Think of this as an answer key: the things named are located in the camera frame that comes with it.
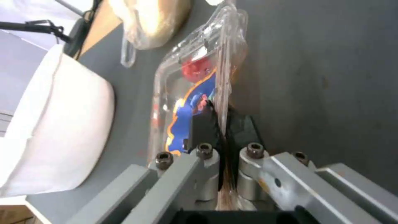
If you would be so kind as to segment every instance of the blue printed label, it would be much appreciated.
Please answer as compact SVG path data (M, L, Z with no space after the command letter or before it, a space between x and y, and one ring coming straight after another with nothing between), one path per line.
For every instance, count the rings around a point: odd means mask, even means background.
M195 83L185 94L184 99L176 102L173 110L173 120L167 128L166 151L173 154L184 152L184 139L189 136L189 124L193 115L201 113L207 100L213 100L216 81L215 70Z

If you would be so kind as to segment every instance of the gray wall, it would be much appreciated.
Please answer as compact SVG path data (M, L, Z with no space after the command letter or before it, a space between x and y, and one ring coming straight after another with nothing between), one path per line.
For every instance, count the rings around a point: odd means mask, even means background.
M0 113L12 115L46 51L0 30ZM6 128L1 119L0 135Z

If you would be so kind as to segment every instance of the orange outline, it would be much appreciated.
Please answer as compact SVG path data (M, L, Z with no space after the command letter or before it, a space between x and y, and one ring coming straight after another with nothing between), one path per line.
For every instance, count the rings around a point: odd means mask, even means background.
M199 82L195 83L195 85L192 86L192 87L188 90L188 92L185 94L184 99L183 99L183 101L182 101L182 105L185 104L185 102L187 101L187 98L188 98L188 96L191 94L191 92L192 92L196 87L198 87L200 84L202 84L202 83L204 83L206 80L210 79L210 78L213 76L213 74L214 74L215 72L216 72L216 68L213 69L213 71L210 73L210 75L208 75L208 76L205 77L204 79L200 80ZM178 118L178 116L176 116L178 107L179 107L179 105L177 105L177 104L174 105L174 110L173 110L173 121L172 121L171 124L167 127L167 135L168 135L168 138L171 139L171 140L170 140L170 144L171 144L171 142L172 142L173 139L174 139L174 135L173 135L172 132L171 132L171 128L173 127L174 123L176 122L176 120L177 120L177 118ZM166 150L166 151L169 151L168 141L166 141L166 144L165 144L164 147L165 147L165 150ZM181 155L181 152L180 152L179 150L173 150L173 151L171 151L170 153L171 153L171 154L178 155L178 156Z

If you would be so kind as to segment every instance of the transparent plastic wrap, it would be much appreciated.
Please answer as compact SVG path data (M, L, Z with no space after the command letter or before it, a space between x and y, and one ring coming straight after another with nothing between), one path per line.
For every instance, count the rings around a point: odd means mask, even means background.
M191 0L110 0L123 21L121 63L134 64L136 49L164 45L178 30L191 9Z
M245 58L248 16L230 1L176 45L155 75L148 161L158 152L180 155L190 119L212 101L225 133L230 76Z

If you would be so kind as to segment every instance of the bolt head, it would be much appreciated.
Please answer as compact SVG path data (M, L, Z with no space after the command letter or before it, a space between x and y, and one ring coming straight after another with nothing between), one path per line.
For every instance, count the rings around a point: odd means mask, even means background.
M155 164L158 169L166 170L174 162L173 154L170 152L159 152L156 155Z
M308 156L306 154L304 154L302 152L294 152L292 154L304 166L308 166L308 164L310 163L310 160L309 160L309 158L308 158Z
M246 154L252 159L261 159L264 157L264 147L260 143L252 142L246 147Z
M213 147L209 143L200 143L196 147L196 156L201 159L210 159L213 156Z

